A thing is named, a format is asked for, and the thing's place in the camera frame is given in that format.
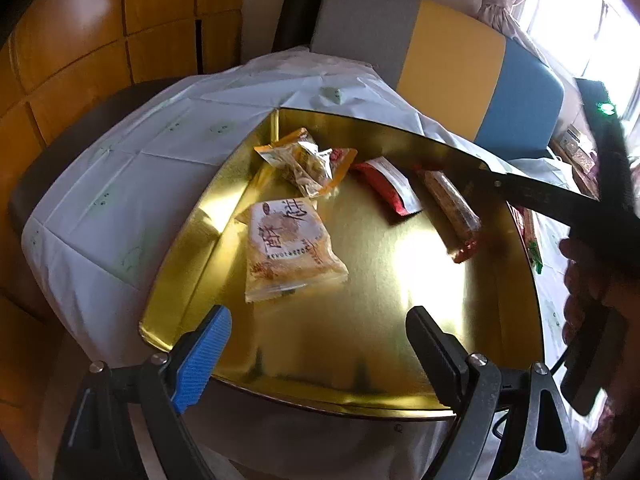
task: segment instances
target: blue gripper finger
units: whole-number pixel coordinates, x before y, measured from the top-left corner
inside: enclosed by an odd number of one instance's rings
[[[171,400],[178,413],[183,414],[200,400],[230,335],[231,313],[219,306],[176,373]]]

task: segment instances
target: metal screw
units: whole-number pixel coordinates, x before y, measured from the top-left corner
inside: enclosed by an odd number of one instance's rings
[[[482,354],[471,354],[469,356],[469,361],[471,361],[471,364],[475,364],[476,366],[484,366],[487,362],[487,358]]]
[[[156,366],[161,366],[165,364],[169,360],[169,356],[164,352],[158,352],[157,354],[153,354],[151,356],[151,362]]]
[[[94,361],[89,365],[89,371],[92,374],[99,374],[104,370],[104,363],[102,361]]]
[[[540,375],[547,375],[549,373],[549,370],[544,363],[534,363],[533,371]]]

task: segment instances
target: black cable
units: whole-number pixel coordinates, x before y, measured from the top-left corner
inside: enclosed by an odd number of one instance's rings
[[[574,347],[575,342],[577,341],[577,339],[578,339],[577,337],[574,337],[574,339],[564,349],[564,352],[562,352],[562,355],[558,358],[558,361],[556,361],[556,364],[554,364],[551,367],[551,370],[549,370],[549,371],[551,371],[551,375],[555,375],[556,372],[562,366],[562,363],[564,363],[566,361],[566,355],[569,353],[569,350]]]
[[[507,420],[507,416],[509,415],[509,412],[505,413],[503,416],[501,416],[498,421],[494,424],[494,426],[491,428],[491,432],[494,434],[495,437],[499,438],[500,440],[502,440],[502,434],[498,431],[498,427],[505,421]]]

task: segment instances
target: green light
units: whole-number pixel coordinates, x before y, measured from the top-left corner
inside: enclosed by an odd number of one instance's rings
[[[611,103],[598,103],[596,106],[598,107],[598,110],[605,115],[613,115],[616,113],[616,107]]]

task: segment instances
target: plastic snack wrapper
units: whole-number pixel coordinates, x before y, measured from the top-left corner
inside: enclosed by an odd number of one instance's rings
[[[459,250],[452,254],[453,261],[460,264],[468,260],[478,250],[478,235],[482,227],[478,215],[473,212],[444,173],[422,168],[417,168],[416,172],[444,211],[462,242]]]
[[[246,258],[247,303],[307,285],[343,282],[349,274],[308,198],[255,203]]]
[[[282,170],[282,176],[298,186],[304,196],[311,198],[337,186],[358,153],[351,148],[321,152],[306,128],[254,149],[269,164]]]
[[[540,246],[538,245],[538,238],[536,237],[536,228],[533,224],[531,209],[519,206],[514,207],[511,204],[509,208],[520,232],[522,243],[527,250],[529,264],[538,274],[542,274],[542,254],[540,253]]]
[[[400,216],[422,211],[420,200],[407,177],[396,169],[385,157],[379,156],[353,167],[375,189]]]

